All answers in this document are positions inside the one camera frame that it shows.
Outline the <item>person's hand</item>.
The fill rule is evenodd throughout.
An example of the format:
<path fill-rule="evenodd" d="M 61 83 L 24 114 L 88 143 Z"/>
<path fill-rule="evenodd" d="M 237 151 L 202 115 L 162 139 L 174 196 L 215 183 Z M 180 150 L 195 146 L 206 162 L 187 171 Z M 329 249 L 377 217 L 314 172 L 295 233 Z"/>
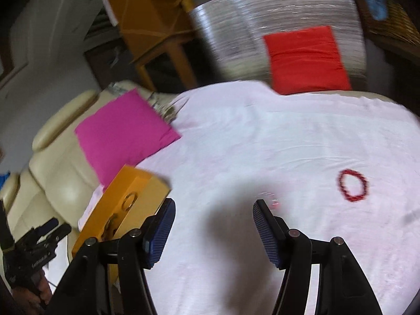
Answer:
<path fill-rule="evenodd" d="M 43 270 L 39 272 L 39 277 L 40 279 L 37 285 L 38 291 L 40 292 L 39 297 L 28 289 L 22 287 L 12 289 L 11 294 L 13 295 L 14 300 L 25 314 L 44 314 L 45 310 L 41 306 L 41 302 L 44 301 L 45 304 L 48 304 L 53 296 L 51 287 L 48 284 Z"/>

